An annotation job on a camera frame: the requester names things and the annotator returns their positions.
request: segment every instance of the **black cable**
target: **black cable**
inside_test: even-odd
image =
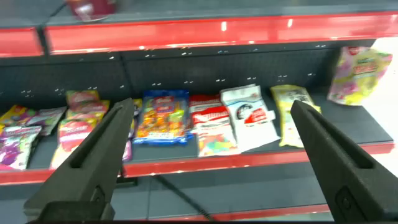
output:
[[[159,181],[161,184],[166,186],[169,190],[174,192],[176,195],[178,195],[180,198],[182,198],[182,200],[191,205],[199,214],[203,215],[207,220],[216,221],[208,212],[206,212],[205,209],[203,209],[199,204],[197,204],[194,200],[192,200],[190,197],[184,194],[180,189],[178,189],[172,183],[167,181],[164,177],[162,177],[161,175],[155,175],[154,178],[157,181]]]

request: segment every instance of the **pegboard back panel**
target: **pegboard back panel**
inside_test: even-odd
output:
[[[339,49],[160,58],[126,63],[134,95],[150,89],[188,89],[214,94],[255,83],[263,88],[330,84]]]
[[[99,91],[104,100],[119,101],[131,91],[121,62],[61,63],[0,67],[0,104],[29,108],[65,106],[67,90]]]

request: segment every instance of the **purple candy bag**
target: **purple candy bag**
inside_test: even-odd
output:
[[[26,169],[32,143],[41,130],[40,126],[4,128],[0,134],[0,170]]]
[[[131,159],[131,141],[127,140],[126,147],[124,148],[123,158],[122,161],[126,162]]]
[[[26,125],[41,126],[43,129],[40,132],[40,135],[48,136],[51,134],[51,131],[57,125],[66,110],[66,106],[61,108],[39,110],[35,116],[28,120]]]

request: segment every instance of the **white candy bag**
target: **white candy bag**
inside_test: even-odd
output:
[[[222,90],[221,101],[228,108],[241,152],[280,139],[272,123],[275,112],[268,111],[261,97],[260,86]]]

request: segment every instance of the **colorful candy bag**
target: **colorful candy bag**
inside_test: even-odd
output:
[[[221,91],[221,101],[228,107],[241,152],[279,139],[272,123],[275,113],[268,111],[259,86]]]
[[[189,112],[192,116],[193,113],[203,111],[208,108],[221,106],[220,95],[192,95],[189,99]],[[193,121],[189,120],[190,132],[192,134],[196,133],[195,125]]]
[[[278,85],[271,87],[276,105],[280,113],[280,129],[282,131],[282,140],[279,146],[304,147],[299,132],[294,124],[293,117],[290,114],[293,102],[299,100],[304,102],[320,112],[320,107],[315,106],[307,90],[303,87],[294,85]]]
[[[343,47],[328,99],[342,105],[362,105],[385,74],[391,60],[391,54],[369,47]]]
[[[207,108],[192,113],[197,133],[199,156],[226,156],[240,154],[228,110],[225,106]]]
[[[83,91],[68,90],[66,95],[67,95],[67,103],[69,106],[78,105],[84,102],[100,100],[100,95],[96,90],[83,90]]]
[[[124,148],[124,153],[123,153],[123,157],[122,157],[122,161],[126,162],[129,161],[132,157],[132,153],[131,153],[131,141],[127,140],[126,142],[126,147]]]
[[[84,101],[69,107],[67,119],[102,120],[108,109],[109,100]]]
[[[134,116],[139,115],[142,109],[142,99],[133,99],[134,102]]]
[[[133,99],[133,102],[134,102],[134,116],[137,116],[139,115],[139,112],[141,111],[142,108],[142,99]],[[134,118],[131,122],[128,138],[132,138],[134,136],[135,131],[136,131],[136,120]]]
[[[148,90],[134,144],[186,144],[188,92]]]
[[[43,128],[40,135],[48,136],[51,134],[53,128],[57,125],[66,109],[67,107],[64,106],[61,108],[39,110],[35,116],[26,122],[26,125],[41,126]]]
[[[0,170],[26,169],[40,126],[3,128],[0,134]]]
[[[51,160],[50,169],[56,169],[94,130],[96,119],[64,119],[58,127],[58,148]]]
[[[24,106],[14,105],[0,117],[0,124],[4,126],[23,126],[37,114],[36,111]]]

